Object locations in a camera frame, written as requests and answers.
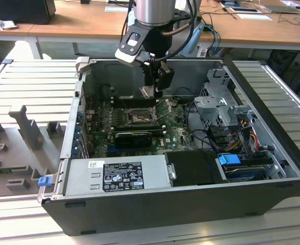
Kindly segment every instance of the desk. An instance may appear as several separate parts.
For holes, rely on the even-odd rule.
[[[282,5],[279,0],[261,0],[261,3]],[[119,43],[126,13],[105,12],[106,4],[98,2],[81,5],[80,1],[55,1],[55,4],[56,15],[49,25],[19,24],[18,29],[0,31],[0,40],[28,41],[37,59],[42,57],[39,41]],[[278,23],[279,14],[268,14],[272,21],[244,20],[234,15],[235,20],[228,14],[218,15],[225,12],[219,10],[220,4],[217,6],[213,0],[203,0],[202,6],[206,7],[201,7],[201,11],[216,11],[212,18],[221,35],[221,47],[300,50],[300,26],[286,21]],[[293,18],[300,18],[300,14],[283,14],[283,17],[294,21]],[[212,34],[203,33],[201,45],[209,46],[211,42]],[[78,53],[77,45],[73,47]]]

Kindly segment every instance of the power supply label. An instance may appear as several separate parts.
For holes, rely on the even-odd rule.
[[[144,189],[141,162],[104,164],[103,191]]]

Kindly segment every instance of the yellow wire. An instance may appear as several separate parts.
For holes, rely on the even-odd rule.
[[[229,147],[226,151],[230,151],[232,149],[234,149],[235,147],[237,147],[239,144],[241,144],[241,141],[239,140],[238,142],[236,142],[234,145],[232,145],[231,147]]]

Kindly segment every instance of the white paper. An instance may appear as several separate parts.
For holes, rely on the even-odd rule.
[[[105,12],[118,12],[118,13],[127,13],[128,7],[115,7],[115,6],[106,6]]]
[[[237,14],[241,19],[272,20],[267,15],[259,14]]]
[[[284,3],[284,4],[286,4],[287,6],[300,7],[300,4],[294,3],[293,1],[281,0],[281,2]]]
[[[6,20],[2,21],[0,20],[0,30],[2,31],[3,29],[10,29],[10,28],[16,28],[17,26],[15,23],[11,20]]]

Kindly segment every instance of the blue latch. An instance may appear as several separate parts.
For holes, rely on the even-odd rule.
[[[38,181],[38,186],[51,186],[52,185],[52,177],[47,176],[47,177],[40,177]]]
[[[218,158],[221,165],[230,165],[230,164],[240,164],[241,161],[237,155],[234,154],[226,154],[222,155]]]

